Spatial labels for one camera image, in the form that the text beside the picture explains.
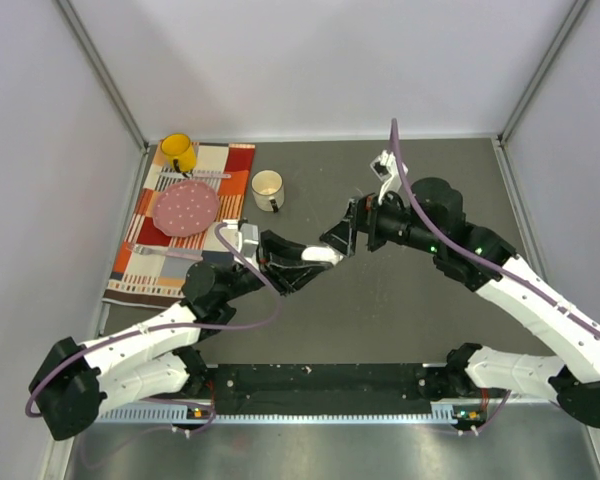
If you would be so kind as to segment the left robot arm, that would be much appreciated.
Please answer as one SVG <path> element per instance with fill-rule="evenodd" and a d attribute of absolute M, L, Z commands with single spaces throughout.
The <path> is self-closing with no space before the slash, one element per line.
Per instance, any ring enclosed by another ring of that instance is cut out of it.
<path fill-rule="evenodd" d="M 194 346 L 235 329 L 232 300 L 261 288 L 280 299 L 344 258 L 331 246 L 290 242 L 239 222 L 217 224 L 214 235 L 230 263 L 193 264 L 180 299 L 166 310 L 107 337 L 56 342 L 29 385 L 26 416 L 43 419 L 61 441 L 118 407 L 164 394 L 196 396 L 207 374 Z"/>

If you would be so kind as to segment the white oval case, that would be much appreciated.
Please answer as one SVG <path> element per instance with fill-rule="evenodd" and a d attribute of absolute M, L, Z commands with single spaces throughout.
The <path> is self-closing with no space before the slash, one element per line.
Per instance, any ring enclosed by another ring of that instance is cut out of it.
<path fill-rule="evenodd" d="M 330 263 L 335 266 L 344 256 L 330 246 L 307 246 L 301 253 L 301 259 L 306 262 Z"/>

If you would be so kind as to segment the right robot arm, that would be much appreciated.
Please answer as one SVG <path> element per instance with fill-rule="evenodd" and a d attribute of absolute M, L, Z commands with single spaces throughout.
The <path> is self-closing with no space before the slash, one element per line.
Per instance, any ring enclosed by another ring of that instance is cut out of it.
<path fill-rule="evenodd" d="M 345 216 L 321 241 L 347 257 L 359 233 L 366 234 L 369 251 L 392 242 L 426 252 L 446 277 L 504 310 L 552 352 L 523 355 L 465 343 L 446 360 L 454 393 L 508 390 L 553 402 L 600 428 L 600 325 L 551 288 L 501 236 L 468 222 L 462 195 L 447 181 L 418 180 L 408 196 L 404 202 L 390 190 L 350 199 Z"/>

